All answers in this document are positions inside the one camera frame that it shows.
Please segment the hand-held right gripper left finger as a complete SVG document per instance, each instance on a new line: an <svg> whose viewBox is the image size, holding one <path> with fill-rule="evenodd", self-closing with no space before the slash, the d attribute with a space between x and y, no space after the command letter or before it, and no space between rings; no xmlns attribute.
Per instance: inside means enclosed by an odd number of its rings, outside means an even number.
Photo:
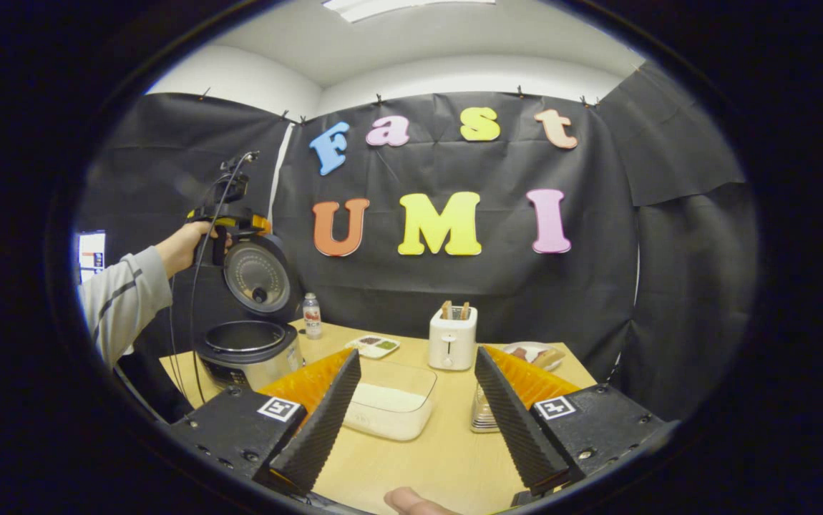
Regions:
<svg viewBox="0 0 823 515"><path fill-rule="evenodd" d="M169 432L229 476L305 496L332 452L359 379L346 348L261 388L228 386Z"/></svg>

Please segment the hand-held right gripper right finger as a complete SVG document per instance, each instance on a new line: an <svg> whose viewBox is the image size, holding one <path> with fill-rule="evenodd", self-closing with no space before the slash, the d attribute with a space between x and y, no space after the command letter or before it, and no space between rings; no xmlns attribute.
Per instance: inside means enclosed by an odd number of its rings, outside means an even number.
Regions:
<svg viewBox="0 0 823 515"><path fill-rule="evenodd" d="M478 349L474 374L533 496L608 472L671 432L670 423L611 385L578 388L499 348Z"/></svg>

